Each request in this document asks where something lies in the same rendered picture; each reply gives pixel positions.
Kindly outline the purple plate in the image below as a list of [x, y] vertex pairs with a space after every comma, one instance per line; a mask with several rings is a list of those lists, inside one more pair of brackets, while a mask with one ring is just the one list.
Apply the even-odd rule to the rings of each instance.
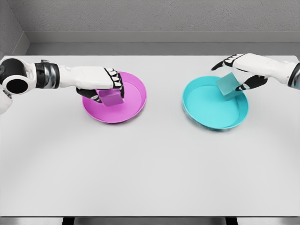
[[105, 123], [121, 123], [133, 118], [143, 109], [147, 99], [144, 83], [130, 73], [120, 72], [120, 75], [125, 89], [124, 103], [105, 106], [83, 97], [82, 105], [89, 116]]

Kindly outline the teal block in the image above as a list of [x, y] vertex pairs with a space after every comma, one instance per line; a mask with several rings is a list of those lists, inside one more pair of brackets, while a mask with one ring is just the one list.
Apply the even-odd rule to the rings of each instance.
[[236, 90], [239, 87], [239, 82], [233, 73], [229, 73], [224, 77], [221, 77], [216, 81], [216, 85], [219, 88], [221, 94], [226, 101], [231, 100], [238, 95], [242, 94], [241, 91]]

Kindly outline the purple block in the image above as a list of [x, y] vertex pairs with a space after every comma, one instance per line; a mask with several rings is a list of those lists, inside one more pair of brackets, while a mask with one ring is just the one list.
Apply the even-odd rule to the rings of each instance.
[[98, 96], [105, 106], [114, 106], [124, 103], [119, 89], [98, 90]]

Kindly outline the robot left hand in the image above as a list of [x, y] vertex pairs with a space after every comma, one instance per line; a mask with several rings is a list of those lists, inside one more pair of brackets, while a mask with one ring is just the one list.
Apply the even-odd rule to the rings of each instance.
[[102, 103], [96, 90], [119, 90], [121, 98], [124, 98], [125, 91], [123, 80], [118, 71], [113, 68], [104, 67], [80, 67], [83, 77], [79, 79], [79, 86], [76, 87], [77, 94], [82, 97]]

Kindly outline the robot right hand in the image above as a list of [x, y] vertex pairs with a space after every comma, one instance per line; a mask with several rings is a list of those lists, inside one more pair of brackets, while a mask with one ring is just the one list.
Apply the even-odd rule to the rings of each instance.
[[235, 54], [216, 64], [211, 70], [215, 71], [223, 66], [235, 68], [242, 72], [252, 73], [242, 84], [234, 88], [235, 91], [249, 90], [265, 85], [270, 75], [270, 62], [272, 59], [252, 53]]

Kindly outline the teal plate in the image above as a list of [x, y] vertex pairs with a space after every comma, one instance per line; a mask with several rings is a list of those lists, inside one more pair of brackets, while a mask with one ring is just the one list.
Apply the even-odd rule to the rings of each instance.
[[248, 99], [241, 94], [228, 101], [217, 87], [217, 76], [202, 76], [185, 87], [182, 105], [194, 121], [215, 130], [231, 129], [241, 124], [249, 111]]

